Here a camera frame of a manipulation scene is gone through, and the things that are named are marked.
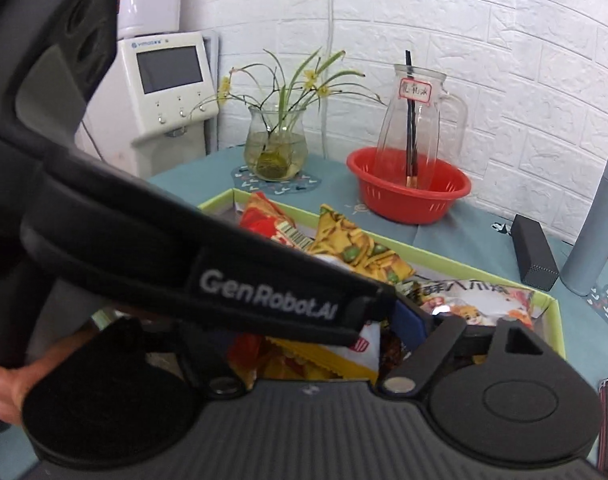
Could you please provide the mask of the person's left hand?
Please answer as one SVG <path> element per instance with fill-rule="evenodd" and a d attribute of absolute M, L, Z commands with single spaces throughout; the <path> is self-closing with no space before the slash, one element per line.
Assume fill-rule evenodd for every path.
<path fill-rule="evenodd" d="M 83 330 L 54 344 L 32 364 L 6 370 L 0 366 L 0 420 L 11 425 L 21 423 L 21 410 L 27 393 L 74 351 L 87 344 L 98 330 Z"/>

